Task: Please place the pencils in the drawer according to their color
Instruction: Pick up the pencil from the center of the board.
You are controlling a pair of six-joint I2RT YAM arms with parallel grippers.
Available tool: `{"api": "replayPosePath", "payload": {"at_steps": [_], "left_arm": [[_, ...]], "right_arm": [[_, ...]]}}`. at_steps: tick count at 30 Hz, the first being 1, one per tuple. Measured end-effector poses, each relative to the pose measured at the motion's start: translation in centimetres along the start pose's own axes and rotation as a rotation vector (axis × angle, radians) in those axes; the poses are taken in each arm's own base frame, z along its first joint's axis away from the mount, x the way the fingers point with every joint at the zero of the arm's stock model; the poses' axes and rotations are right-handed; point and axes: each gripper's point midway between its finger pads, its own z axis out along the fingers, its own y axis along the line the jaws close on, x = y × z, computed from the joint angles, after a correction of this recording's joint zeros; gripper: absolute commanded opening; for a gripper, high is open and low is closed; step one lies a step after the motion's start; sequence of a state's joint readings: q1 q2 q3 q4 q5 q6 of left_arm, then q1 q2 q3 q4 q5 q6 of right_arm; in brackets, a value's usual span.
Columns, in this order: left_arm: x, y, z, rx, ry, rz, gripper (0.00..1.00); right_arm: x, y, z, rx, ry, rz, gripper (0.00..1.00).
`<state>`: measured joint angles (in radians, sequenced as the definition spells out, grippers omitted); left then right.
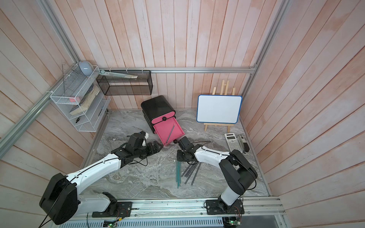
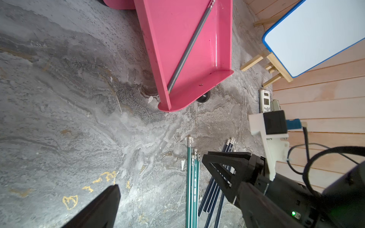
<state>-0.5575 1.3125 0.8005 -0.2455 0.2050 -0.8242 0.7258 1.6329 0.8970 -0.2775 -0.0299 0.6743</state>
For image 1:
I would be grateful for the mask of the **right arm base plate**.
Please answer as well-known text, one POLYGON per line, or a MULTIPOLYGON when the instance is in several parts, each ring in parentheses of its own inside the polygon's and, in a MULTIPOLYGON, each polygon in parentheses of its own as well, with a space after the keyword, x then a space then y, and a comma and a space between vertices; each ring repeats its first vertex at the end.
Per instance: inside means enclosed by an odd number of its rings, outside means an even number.
POLYGON ((226 205, 221 199, 208 199, 204 203, 208 215, 243 215, 242 200, 237 199, 232 205, 226 205))

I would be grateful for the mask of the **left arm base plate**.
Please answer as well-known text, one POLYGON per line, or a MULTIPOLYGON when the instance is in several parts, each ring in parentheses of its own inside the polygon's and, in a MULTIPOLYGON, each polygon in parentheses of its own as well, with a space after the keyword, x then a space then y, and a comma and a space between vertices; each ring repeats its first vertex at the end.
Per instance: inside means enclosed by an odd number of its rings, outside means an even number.
POLYGON ((132 202, 112 202, 104 212, 93 212, 93 218, 126 218, 130 217, 131 209, 132 209, 132 202))

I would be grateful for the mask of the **black drawer cabinet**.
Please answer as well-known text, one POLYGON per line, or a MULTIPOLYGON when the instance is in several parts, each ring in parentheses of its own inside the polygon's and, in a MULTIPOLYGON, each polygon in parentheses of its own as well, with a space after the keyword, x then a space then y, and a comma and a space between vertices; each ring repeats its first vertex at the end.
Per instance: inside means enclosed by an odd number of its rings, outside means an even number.
POLYGON ((152 124, 151 121, 158 116, 175 111, 163 95, 143 101, 141 103, 141 108, 144 118, 153 133, 155 133, 155 129, 154 124, 152 124))

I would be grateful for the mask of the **single green pencil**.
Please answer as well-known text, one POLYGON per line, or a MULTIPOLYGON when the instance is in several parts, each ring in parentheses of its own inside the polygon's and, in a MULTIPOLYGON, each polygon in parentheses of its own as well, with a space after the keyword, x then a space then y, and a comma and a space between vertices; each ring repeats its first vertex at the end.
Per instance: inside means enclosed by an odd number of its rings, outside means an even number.
POLYGON ((171 129, 171 131, 170 131, 170 133, 169 133, 169 136, 168 136, 168 138, 166 139, 166 144, 168 144, 168 142, 171 140, 170 138, 171 138, 171 136, 172 136, 172 134, 173 134, 173 132, 174 132, 174 129, 175 129, 175 123, 173 124, 173 127, 172 127, 172 129, 171 129))

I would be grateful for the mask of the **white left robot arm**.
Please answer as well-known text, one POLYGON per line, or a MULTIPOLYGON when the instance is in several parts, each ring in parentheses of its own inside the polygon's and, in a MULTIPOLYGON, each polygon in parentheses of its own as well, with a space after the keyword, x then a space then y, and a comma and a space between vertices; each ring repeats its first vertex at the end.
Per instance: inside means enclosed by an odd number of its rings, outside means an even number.
POLYGON ((101 160, 74 173, 54 175, 40 200, 40 207, 56 225, 84 213, 117 217, 121 214, 116 198, 108 192, 82 196, 81 193, 97 180, 117 171, 136 159, 146 159, 161 151, 157 141, 147 142, 148 133, 141 131, 129 137, 128 142, 113 150, 101 160))

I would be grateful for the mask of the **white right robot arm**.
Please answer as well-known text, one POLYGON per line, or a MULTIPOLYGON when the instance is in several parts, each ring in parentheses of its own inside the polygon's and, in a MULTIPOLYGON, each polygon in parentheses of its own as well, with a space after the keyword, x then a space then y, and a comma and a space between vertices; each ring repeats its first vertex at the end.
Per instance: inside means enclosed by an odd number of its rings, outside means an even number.
POLYGON ((228 187, 218 198, 218 205, 228 210, 240 196, 249 191, 251 185, 256 183, 257 171, 238 150, 220 152, 209 149, 204 145, 194 145, 187 137, 174 140, 179 145, 177 160, 180 162, 207 163, 220 168, 228 187))

